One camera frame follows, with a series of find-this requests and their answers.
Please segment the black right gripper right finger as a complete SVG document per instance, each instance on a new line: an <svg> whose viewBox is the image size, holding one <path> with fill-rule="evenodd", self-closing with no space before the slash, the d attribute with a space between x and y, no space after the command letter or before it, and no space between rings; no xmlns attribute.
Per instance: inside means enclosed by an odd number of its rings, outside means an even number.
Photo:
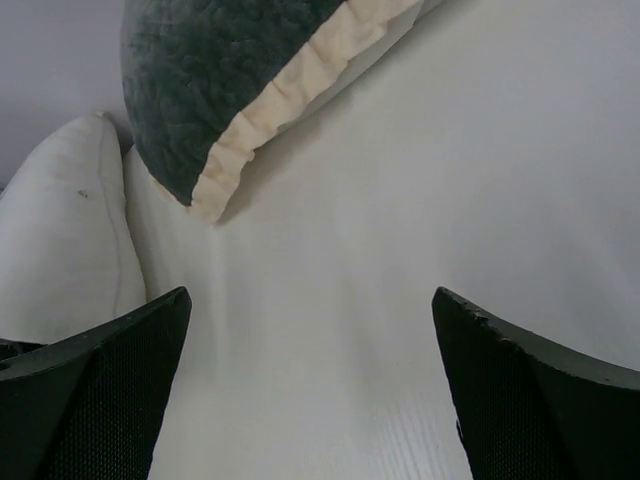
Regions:
<svg viewBox="0 0 640 480"><path fill-rule="evenodd" d="M506 322L444 287L432 312L473 478L638 478L638 372Z"/></svg>

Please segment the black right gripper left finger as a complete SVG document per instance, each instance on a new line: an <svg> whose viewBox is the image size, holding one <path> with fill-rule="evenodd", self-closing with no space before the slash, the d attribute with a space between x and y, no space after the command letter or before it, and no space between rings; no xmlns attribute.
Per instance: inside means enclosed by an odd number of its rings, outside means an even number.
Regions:
<svg viewBox="0 0 640 480"><path fill-rule="evenodd" d="M55 343L2 340L2 478L147 478L191 309L178 287Z"/></svg>

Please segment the grey pillowcase with cream frill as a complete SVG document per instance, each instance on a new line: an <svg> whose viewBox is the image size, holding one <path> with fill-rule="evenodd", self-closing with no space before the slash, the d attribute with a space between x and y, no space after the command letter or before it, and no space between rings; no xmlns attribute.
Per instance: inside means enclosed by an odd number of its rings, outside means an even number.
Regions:
<svg viewBox="0 0 640 480"><path fill-rule="evenodd" d="M410 29L418 1L129 1L124 101L155 182L217 221L244 166L328 99L366 52Z"/></svg>

